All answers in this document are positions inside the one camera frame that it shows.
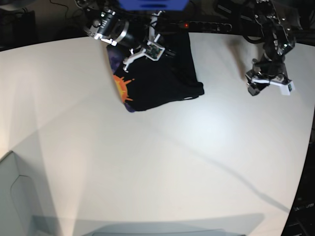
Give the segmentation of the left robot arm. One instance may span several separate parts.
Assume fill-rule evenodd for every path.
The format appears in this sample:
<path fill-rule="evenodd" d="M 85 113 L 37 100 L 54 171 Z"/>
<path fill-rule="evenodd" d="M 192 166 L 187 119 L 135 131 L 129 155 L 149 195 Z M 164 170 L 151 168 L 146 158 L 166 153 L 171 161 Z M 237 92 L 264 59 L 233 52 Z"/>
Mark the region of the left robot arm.
<path fill-rule="evenodd" d="M 253 40 L 244 32 L 241 14 L 245 7 L 252 6 L 252 15 L 260 26 L 262 36 Z M 270 85 L 278 86 L 281 94 L 290 95 L 295 85 L 288 78 L 285 56 L 296 44 L 291 27 L 281 12 L 277 12 L 271 0 L 246 0 L 240 7 L 238 17 L 239 29 L 244 39 L 251 44 L 263 44 L 264 53 L 259 60 L 252 60 L 252 68 L 247 71 L 248 92 L 252 96 L 260 94 Z"/>

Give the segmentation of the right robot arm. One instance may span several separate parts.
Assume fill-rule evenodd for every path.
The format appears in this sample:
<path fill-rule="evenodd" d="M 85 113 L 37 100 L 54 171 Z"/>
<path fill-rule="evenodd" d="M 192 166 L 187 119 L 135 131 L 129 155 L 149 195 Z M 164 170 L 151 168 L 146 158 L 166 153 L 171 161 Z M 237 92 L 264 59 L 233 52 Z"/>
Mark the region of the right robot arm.
<path fill-rule="evenodd" d="M 89 37 L 128 50 L 123 60 L 126 73 L 140 58 L 159 61 L 163 56 L 175 57 L 174 51 L 160 44 L 162 37 L 156 30 L 164 11 L 128 11 L 117 0 L 76 0 L 75 4 L 87 18 L 84 31 Z"/>

